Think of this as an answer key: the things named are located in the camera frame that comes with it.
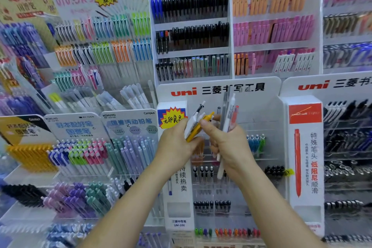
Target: person's left hand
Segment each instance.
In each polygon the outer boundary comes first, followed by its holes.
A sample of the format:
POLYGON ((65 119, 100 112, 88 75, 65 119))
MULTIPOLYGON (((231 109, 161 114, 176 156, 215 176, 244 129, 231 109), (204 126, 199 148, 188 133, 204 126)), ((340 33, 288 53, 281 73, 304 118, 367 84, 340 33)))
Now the person's left hand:
POLYGON ((188 119, 182 119, 174 127, 166 129, 160 137, 154 162, 172 176, 179 171, 190 159, 196 147, 204 140, 198 136, 190 142, 184 138, 184 130, 188 119))

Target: uni logo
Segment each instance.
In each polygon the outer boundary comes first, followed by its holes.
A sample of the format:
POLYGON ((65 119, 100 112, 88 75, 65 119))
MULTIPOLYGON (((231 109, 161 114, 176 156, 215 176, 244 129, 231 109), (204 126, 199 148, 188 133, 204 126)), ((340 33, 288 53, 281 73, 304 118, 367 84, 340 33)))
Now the uni logo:
POLYGON ((196 93, 196 87, 193 87, 192 90, 177 91, 177 94, 174 91, 172 91, 170 94, 172 96, 197 95, 197 93, 196 93))
POLYGON ((328 88, 330 80, 324 81, 323 84, 307 84, 305 87, 303 85, 298 86, 298 90, 314 90, 315 88, 317 90, 321 90, 324 88, 328 88))

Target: forearm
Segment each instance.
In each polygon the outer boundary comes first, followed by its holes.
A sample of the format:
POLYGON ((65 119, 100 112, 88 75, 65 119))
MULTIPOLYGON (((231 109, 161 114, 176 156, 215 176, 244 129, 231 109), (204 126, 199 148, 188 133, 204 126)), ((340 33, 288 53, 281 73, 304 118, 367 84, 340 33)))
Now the forearm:
POLYGON ((240 189, 268 248, 325 247, 256 163, 246 168, 240 189))
POLYGON ((156 161, 151 163, 79 248, 134 247, 166 180, 164 170, 156 161))

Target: hand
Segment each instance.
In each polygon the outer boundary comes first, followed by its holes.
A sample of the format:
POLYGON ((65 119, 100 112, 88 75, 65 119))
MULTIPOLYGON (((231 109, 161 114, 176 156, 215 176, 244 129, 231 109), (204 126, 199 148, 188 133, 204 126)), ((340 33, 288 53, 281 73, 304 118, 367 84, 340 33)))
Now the hand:
POLYGON ((154 162, 168 174, 168 178, 179 171, 194 153, 204 138, 198 136, 190 142, 184 138, 188 119, 182 119, 174 127, 166 129, 160 137, 154 162))
POLYGON ((237 125, 232 131, 225 133, 206 120, 201 120, 200 125, 210 136, 212 152, 220 153, 226 173, 239 185, 247 165, 256 165, 244 129, 237 125))

